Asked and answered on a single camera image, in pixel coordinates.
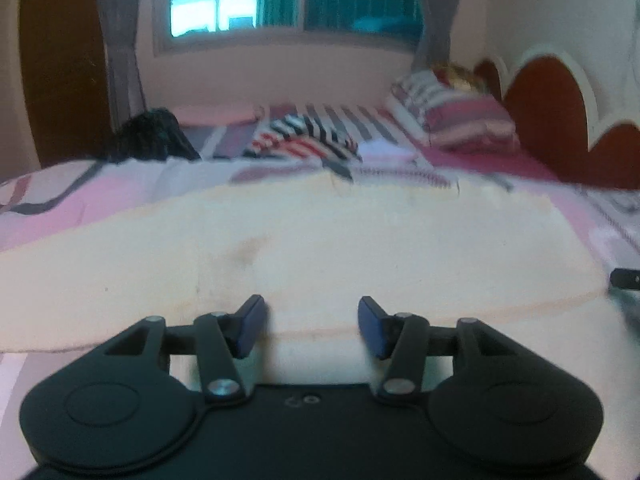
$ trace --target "beige fabric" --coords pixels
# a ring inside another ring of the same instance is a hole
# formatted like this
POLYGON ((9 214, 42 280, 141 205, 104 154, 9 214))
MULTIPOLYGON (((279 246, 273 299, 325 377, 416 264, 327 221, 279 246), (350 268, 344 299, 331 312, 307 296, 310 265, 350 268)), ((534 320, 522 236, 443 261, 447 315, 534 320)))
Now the beige fabric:
POLYGON ((0 351, 94 344, 149 314, 187 323, 257 292, 272 313, 270 375, 316 381, 350 362, 345 379, 357 380, 369 373, 362 295, 433 323, 492 322, 570 308, 604 286, 546 199, 323 173, 189 194, 0 254, 0 351))

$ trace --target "wall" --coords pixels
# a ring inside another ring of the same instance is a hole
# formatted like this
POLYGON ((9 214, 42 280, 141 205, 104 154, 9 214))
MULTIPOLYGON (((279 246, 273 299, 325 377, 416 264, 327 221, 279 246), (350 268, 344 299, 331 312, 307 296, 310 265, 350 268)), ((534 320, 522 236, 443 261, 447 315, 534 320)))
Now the wall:
MULTIPOLYGON (((149 106, 252 102, 379 104, 410 52, 347 44, 261 44, 154 56, 152 0, 141 0, 138 63, 149 106)), ((486 0, 462 0, 452 58, 484 52, 486 0)))
POLYGON ((511 69, 529 47, 552 43, 586 71, 600 116, 638 108, 628 56, 636 0, 488 0, 487 49, 511 69))
POLYGON ((39 168, 22 93, 18 1, 0 0, 0 181, 39 168))

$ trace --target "striped pillow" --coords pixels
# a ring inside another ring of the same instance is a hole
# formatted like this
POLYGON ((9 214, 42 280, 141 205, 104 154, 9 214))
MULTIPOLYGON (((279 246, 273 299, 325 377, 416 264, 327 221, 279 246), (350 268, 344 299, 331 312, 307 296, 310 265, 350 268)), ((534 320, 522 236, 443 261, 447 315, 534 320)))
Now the striped pillow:
POLYGON ((444 84, 431 70, 403 77, 386 105, 421 143, 459 153, 516 153, 520 141, 507 110, 491 95, 444 84))

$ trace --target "bed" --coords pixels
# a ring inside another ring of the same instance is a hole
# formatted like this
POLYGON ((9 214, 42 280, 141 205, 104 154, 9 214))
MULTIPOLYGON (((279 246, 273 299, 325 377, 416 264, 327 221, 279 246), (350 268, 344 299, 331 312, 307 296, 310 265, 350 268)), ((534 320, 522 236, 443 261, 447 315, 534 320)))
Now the bed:
MULTIPOLYGON (((640 189, 640 132, 634 121, 599 121, 597 110, 593 110, 593 91, 580 67, 566 54, 537 48, 523 57, 511 75, 496 57, 478 64, 475 72, 488 82, 515 120, 523 153, 504 157, 425 149, 383 108, 280 104, 269 107, 264 120, 304 113, 348 131, 358 142, 385 139, 418 155, 412 164, 353 166, 348 176, 356 181, 401 180, 416 186, 447 188, 455 187, 459 178, 468 178, 500 189, 526 189, 548 196, 606 270, 640 266, 640 224, 636 218, 640 192, 597 189, 640 189)), ((204 159, 195 165, 171 161, 166 165, 127 163, 117 172, 102 168, 101 178, 89 179, 56 204, 57 209, 50 208, 49 212, 58 215, 53 225, 34 217, 29 232, 23 230, 13 237, 4 234, 0 245, 3 250, 15 247, 137 205, 226 182, 322 170, 322 165, 314 161, 236 159, 258 124, 186 129, 204 159), (133 177, 142 174, 144 177, 132 185, 133 177), (124 202, 120 199, 123 190, 128 196, 124 202), (100 207, 91 200, 97 193, 102 198, 100 207)), ((46 202, 64 194, 92 168, 91 162, 66 166, 64 171, 58 170, 62 176, 57 183, 49 178, 52 173, 46 172, 42 178, 36 174, 18 179, 0 188, 0 203, 9 209, 46 202)), ((0 222, 7 218, 0 215, 0 222)), ((549 307, 529 312, 518 319, 506 316, 497 319, 495 326, 596 390, 604 403, 606 426, 590 464, 605 478, 630 479, 637 474, 640 340, 618 306, 600 298, 570 309, 549 307)), ((2 459, 1 480, 14 480, 34 465, 17 422, 21 399, 33 385, 86 350, 0 354, 0 455, 11 456, 10 460, 2 459)))

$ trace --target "scalloped headboard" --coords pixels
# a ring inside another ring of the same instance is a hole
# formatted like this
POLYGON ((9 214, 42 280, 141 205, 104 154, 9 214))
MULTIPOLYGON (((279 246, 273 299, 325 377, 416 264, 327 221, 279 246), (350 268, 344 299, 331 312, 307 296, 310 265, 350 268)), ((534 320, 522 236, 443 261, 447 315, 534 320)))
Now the scalloped headboard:
POLYGON ((599 121, 593 90, 567 54, 537 48, 509 76, 500 59, 475 70, 511 114, 523 147, 564 182, 640 189, 640 129, 599 121))

